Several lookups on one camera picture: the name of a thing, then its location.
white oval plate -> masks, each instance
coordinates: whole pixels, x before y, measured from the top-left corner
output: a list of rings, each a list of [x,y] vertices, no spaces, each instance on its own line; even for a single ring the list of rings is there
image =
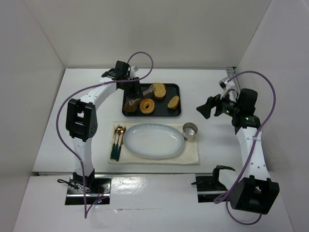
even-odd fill
[[[163,124],[138,124],[124,135],[124,144],[133,154],[145,158],[163,159],[178,155],[184,146],[183,135]]]

bread slice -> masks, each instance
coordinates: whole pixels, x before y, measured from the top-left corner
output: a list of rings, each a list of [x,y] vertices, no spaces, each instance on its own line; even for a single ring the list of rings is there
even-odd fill
[[[169,101],[169,103],[168,103],[168,108],[169,109],[172,109],[172,110],[175,110],[176,108],[177,108],[177,106],[178,106],[178,103],[179,103],[179,96],[175,96],[175,97],[173,97],[170,101]]]
[[[154,97],[157,99],[162,99],[166,95],[165,85],[162,83],[154,83]]]

donut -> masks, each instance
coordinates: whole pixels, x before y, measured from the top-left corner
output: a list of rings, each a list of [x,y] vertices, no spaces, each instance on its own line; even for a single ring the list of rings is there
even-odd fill
[[[154,103],[155,102],[149,98],[142,100],[140,103],[140,111],[145,115],[152,113],[155,109]]]

robotic arm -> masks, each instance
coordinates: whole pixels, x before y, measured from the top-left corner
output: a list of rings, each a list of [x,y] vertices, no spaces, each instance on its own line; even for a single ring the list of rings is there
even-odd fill
[[[267,171],[261,144],[261,132],[255,137],[261,126],[260,119],[254,115],[257,92],[244,88],[240,91],[236,101],[229,98],[228,90],[232,88],[230,83],[226,85],[221,81],[220,86],[224,89],[223,94],[209,97],[206,104],[199,106],[197,110],[209,119],[211,109],[216,108],[214,116],[226,114],[232,117],[232,125],[238,138],[243,165],[249,156],[253,141],[256,140],[250,163],[247,166],[243,179],[235,187],[233,184],[237,179],[235,170],[230,167],[217,166],[224,169],[220,172],[219,182],[230,189],[230,202],[233,209],[267,214],[273,205],[278,193],[278,183],[272,182]]]
[[[99,83],[136,79],[137,70],[137,67],[131,69],[128,63],[117,61],[115,68],[105,72]],[[140,82],[134,81],[104,84],[92,89],[80,99],[71,99],[68,102],[66,129],[73,139],[74,151],[83,161],[85,185],[90,189],[93,187],[95,174],[91,160],[91,142],[98,129],[96,109],[119,88],[125,91],[128,98],[143,97]],[[83,183],[81,164],[77,158],[75,158],[73,180],[76,183]]]

white wall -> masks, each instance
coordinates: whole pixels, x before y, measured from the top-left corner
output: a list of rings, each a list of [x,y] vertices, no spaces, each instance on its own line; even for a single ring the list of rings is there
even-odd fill
[[[0,2],[0,225],[12,231],[64,66],[24,0]]]
[[[236,66],[270,0],[26,2],[67,68],[109,68],[140,50],[156,67]]]
[[[296,232],[309,228],[308,3],[273,0],[237,68],[260,71],[276,89],[277,105],[263,129],[263,149]],[[256,113],[264,120],[272,104],[269,86],[254,75],[239,82],[258,91]]]

